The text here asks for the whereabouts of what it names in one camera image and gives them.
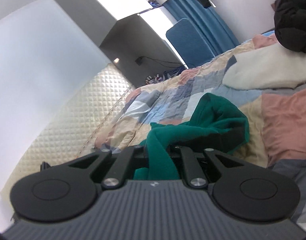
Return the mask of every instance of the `beige quilted fabric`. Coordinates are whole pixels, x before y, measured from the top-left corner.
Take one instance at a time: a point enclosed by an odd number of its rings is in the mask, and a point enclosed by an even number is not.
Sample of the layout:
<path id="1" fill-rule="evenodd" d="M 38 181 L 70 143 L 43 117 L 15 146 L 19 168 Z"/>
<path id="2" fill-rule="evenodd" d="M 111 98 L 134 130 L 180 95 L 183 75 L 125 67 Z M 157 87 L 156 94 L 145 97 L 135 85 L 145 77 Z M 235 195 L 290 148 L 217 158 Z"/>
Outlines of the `beige quilted fabric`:
<path id="1" fill-rule="evenodd" d="M 95 134 L 123 109 L 131 84 L 109 64 L 86 84 L 33 141 L 7 180 L 1 195 L 9 198 L 16 181 L 38 172 L 43 161 L 62 164 L 91 152 Z"/>

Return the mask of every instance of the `gray ribbed surface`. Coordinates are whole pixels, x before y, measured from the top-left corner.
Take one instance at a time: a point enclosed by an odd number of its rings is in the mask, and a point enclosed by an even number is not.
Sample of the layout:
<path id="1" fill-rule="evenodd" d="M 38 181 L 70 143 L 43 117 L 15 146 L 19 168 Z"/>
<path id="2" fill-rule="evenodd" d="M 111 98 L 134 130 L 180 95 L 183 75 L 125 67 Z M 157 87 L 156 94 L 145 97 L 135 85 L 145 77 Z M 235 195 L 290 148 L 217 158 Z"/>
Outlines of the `gray ribbed surface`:
<path id="1" fill-rule="evenodd" d="M 78 218 L 59 224 L 20 221 L 9 240 L 299 240 L 306 236 L 289 220 L 269 225 L 243 223 L 225 215 L 208 194 L 179 181 L 129 181 L 106 191 Z"/>

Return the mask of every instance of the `blanket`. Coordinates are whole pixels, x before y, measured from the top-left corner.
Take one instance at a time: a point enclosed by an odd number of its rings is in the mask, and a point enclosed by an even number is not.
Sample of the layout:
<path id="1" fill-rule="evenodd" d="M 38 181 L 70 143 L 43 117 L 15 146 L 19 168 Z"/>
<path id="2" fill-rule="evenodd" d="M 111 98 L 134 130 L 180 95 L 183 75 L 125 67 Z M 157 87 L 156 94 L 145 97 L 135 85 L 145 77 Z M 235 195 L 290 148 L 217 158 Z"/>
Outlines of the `blanket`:
<path id="1" fill-rule="evenodd" d="M 188 146 L 195 152 L 213 148 L 230 154 L 249 139 L 246 116 L 227 99 L 211 93 L 201 97 L 190 121 L 179 125 L 151 123 L 151 127 L 141 143 L 148 151 L 149 168 L 136 170 L 137 180 L 180 178 L 166 151 L 169 145 Z"/>
<path id="2" fill-rule="evenodd" d="M 209 64 L 132 91 L 110 129 L 98 133 L 95 147 L 118 153 L 146 139 L 151 122 L 187 122 L 204 94 L 222 96 L 249 122 L 249 142 L 233 155 L 292 178 L 301 191 L 292 219 L 306 228 L 306 83 L 295 89 L 236 90 L 225 86 L 222 79 L 229 59 L 252 50 L 254 44 L 249 41 Z"/>
<path id="3" fill-rule="evenodd" d="M 281 44 L 235 55 L 223 84 L 234 89 L 295 88 L 306 82 L 306 54 Z"/>

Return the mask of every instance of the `black puffy jacket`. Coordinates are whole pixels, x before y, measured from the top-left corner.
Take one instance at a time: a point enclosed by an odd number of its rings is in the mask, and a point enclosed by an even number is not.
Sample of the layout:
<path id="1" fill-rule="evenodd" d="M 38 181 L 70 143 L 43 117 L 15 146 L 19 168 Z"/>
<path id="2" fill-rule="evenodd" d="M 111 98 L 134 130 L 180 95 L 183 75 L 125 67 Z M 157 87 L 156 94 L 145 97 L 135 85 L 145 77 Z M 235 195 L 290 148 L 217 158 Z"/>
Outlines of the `black puffy jacket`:
<path id="1" fill-rule="evenodd" d="M 274 22 L 283 47 L 306 53 L 306 0 L 277 0 Z"/>

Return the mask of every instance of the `black round joint cover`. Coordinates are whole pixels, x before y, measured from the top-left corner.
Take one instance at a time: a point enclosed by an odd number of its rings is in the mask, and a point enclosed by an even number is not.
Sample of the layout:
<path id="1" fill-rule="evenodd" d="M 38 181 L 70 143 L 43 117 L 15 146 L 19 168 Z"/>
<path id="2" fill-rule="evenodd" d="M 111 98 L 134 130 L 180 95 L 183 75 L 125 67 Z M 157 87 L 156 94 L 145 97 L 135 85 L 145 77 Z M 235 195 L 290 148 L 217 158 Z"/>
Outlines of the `black round joint cover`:
<path id="1" fill-rule="evenodd" d="M 291 179 L 261 167 L 227 169 L 214 184 L 213 198 L 227 213 L 252 222 L 290 217 L 300 191 Z"/>
<path id="2" fill-rule="evenodd" d="M 58 222 L 88 210 L 96 196 L 96 187 L 87 172 L 63 166 L 19 180 L 11 190 L 10 200 L 21 217 Z"/>

